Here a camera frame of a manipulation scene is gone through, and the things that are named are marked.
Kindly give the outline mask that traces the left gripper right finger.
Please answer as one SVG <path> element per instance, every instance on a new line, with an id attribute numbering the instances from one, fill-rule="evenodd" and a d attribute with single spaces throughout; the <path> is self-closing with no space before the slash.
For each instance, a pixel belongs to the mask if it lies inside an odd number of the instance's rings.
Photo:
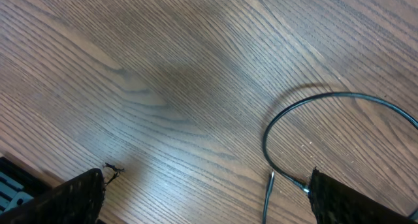
<path id="1" fill-rule="evenodd" d="M 308 198 L 318 224 L 414 224 L 414 220 L 313 169 Z"/>

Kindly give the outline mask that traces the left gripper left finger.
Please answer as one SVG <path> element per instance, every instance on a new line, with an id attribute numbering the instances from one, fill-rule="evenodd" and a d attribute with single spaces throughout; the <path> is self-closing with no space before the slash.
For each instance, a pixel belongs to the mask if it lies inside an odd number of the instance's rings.
<path id="1" fill-rule="evenodd" d="M 87 172 L 1 215 L 1 224 L 95 224 L 105 198 L 100 169 Z"/>

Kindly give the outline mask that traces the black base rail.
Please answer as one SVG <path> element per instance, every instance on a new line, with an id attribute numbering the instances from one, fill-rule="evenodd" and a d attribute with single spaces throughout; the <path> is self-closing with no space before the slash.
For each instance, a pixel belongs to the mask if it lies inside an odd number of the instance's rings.
<path id="1" fill-rule="evenodd" d="M 52 187 L 6 157 L 1 157 L 1 214 L 20 207 Z"/>

